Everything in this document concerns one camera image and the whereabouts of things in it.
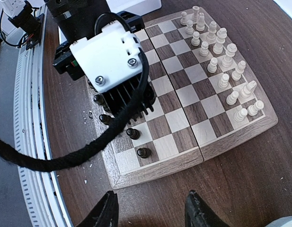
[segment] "white robot part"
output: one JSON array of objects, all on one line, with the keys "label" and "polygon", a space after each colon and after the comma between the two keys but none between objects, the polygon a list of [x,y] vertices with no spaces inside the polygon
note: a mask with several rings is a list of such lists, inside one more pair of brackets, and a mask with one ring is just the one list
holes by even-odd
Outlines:
[{"label": "white robot part", "polygon": [[25,6],[25,2],[23,0],[0,0],[0,1],[3,5],[4,13],[11,18],[17,16]]},{"label": "white robot part", "polygon": [[115,21],[97,36],[73,43],[70,50],[94,88],[103,93],[142,72],[141,47],[136,35]]}]

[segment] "white chess piece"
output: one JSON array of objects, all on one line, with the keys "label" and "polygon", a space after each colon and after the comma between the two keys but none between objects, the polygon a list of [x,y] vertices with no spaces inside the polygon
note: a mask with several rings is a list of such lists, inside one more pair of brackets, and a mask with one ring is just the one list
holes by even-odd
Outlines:
[{"label": "white chess piece", "polygon": [[208,48],[209,48],[208,42],[206,42],[206,41],[202,42],[202,46],[199,49],[199,55],[201,55],[203,57],[208,56],[208,54],[209,54]]},{"label": "white chess piece", "polygon": [[193,38],[191,44],[193,46],[198,46],[201,41],[199,40],[199,32],[193,32]]},{"label": "white chess piece", "polygon": [[198,14],[199,14],[199,7],[198,6],[193,6],[192,10],[193,10],[193,15],[192,15],[191,19],[194,22],[197,22],[197,18],[198,18]]},{"label": "white chess piece", "polygon": [[183,11],[181,13],[182,18],[180,19],[180,24],[181,25],[186,25],[187,24],[187,12]]},{"label": "white chess piece", "polygon": [[256,81],[251,81],[250,83],[246,84],[241,90],[240,95],[243,98],[249,98],[251,94],[254,92],[255,88],[257,87]]},{"label": "white chess piece", "polygon": [[228,95],[226,102],[228,105],[234,105],[239,97],[238,91],[233,91],[230,95]]},{"label": "white chess piece", "polygon": [[216,35],[215,35],[216,26],[217,26],[217,24],[215,21],[212,21],[209,25],[209,29],[208,29],[209,34],[207,35],[206,39],[210,43],[214,43],[216,40]]},{"label": "white chess piece", "polygon": [[224,73],[221,76],[221,79],[218,81],[218,87],[221,89],[225,89],[227,88],[227,86],[229,85],[229,75],[227,73]]},{"label": "white chess piece", "polygon": [[194,29],[193,29],[193,21],[192,20],[188,20],[186,26],[187,26],[186,27],[186,30],[185,30],[186,33],[189,34],[189,35],[193,34],[193,32],[194,32]]},{"label": "white chess piece", "polygon": [[204,26],[204,13],[199,13],[197,18],[196,30],[203,31],[205,28]]},{"label": "white chess piece", "polygon": [[211,58],[210,63],[208,64],[207,70],[210,73],[215,73],[217,70],[217,58]]},{"label": "white chess piece", "polygon": [[223,67],[230,67],[233,63],[233,57],[235,55],[235,52],[237,51],[237,47],[235,44],[228,44],[227,50],[226,50],[226,56],[222,59],[221,64]]},{"label": "white chess piece", "polygon": [[235,71],[232,72],[232,79],[235,81],[239,81],[241,78],[241,75],[244,73],[246,68],[246,62],[240,61],[237,66],[235,67]]},{"label": "white chess piece", "polygon": [[261,100],[258,100],[254,103],[254,105],[251,105],[248,107],[248,114],[250,116],[255,116],[258,114],[258,111],[262,110],[264,108],[264,103]]},{"label": "white chess piece", "polygon": [[234,113],[234,120],[237,122],[242,122],[246,116],[248,115],[248,110],[245,108],[242,108],[241,110],[238,110]]},{"label": "white chess piece", "polygon": [[213,47],[213,52],[216,54],[221,54],[223,50],[223,44],[227,38],[227,29],[222,27],[220,30],[218,30],[216,35],[216,44]]}]

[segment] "wooden chessboard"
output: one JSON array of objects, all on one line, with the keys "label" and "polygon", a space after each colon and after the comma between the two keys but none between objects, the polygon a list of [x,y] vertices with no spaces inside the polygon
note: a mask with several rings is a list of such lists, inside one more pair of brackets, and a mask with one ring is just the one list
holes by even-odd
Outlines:
[{"label": "wooden chessboard", "polygon": [[[205,14],[205,30],[200,40],[206,41],[212,17]],[[191,18],[192,9],[186,11]],[[209,55],[199,55],[199,48],[191,45],[192,35],[185,33],[180,24],[181,12],[146,23],[145,30],[137,32],[149,60],[149,82],[156,94],[154,112],[144,115],[130,127],[138,129],[141,137],[130,139],[125,132],[102,151],[106,170],[114,189],[151,181],[195,166],[224,153],[261,134],[277,124],[277,116],[263,88],[247,63],[241,80],[230,78],[229,86],[220,89],[217,84],[223,73],[231,73],[241,60],[238,51],[229,68],[221,65],[225,47],[232,43],[227,37],[224,51],[216,55],[209,43]],[[219,60],[216,73],[209,73],[207,65],[212,57]],[[258,84],[254,94],[247,99],[238,98],[235,105],[226,103],[227,96],[240,91],[252,80]],[[93,102],[95,92],[89,90],[93,119],[100,135],[107,126],[98,120],[107,114]],[[257,100],[265,107],[256,116],[236,122],[236,111],[247,108]],[[136,155],[138,148],[149,148],[152,155],[143,159]]]}]

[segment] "gray floor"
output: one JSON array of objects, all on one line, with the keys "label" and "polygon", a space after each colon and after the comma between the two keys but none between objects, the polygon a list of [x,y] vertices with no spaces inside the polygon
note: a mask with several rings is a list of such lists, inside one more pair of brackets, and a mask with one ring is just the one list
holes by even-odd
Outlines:
[{"label": "gray floor", "polygon": [[[0,138],[14,146],[13,92],[18,50],[0,49]],[[31,227],[18,168],[0,159],[0,227]]]}]

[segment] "wooden table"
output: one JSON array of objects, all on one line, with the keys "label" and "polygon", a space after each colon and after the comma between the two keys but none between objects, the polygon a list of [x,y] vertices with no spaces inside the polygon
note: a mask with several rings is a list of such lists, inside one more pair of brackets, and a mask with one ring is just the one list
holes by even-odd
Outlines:
[{"label": "wooden table", "polygon": [[[190,189],[195,189],[233,227],[261,227],[292,215],[292,20],[271,0],[162,3],[162,9],[146,15],[144,21],[199,5],[227,28],[266,91],[279,123],[198,166],[117,191],[119,226],[184,226],[184,201]],[[97,137],[93,121],[88,118],[90,104],[84,79],[74,82],[52,67],[57,45],[57,25],[48,16],[44,90],[54,157],[77,150]],[[100,154],[58,174],[75,225],[111,189]]]}]

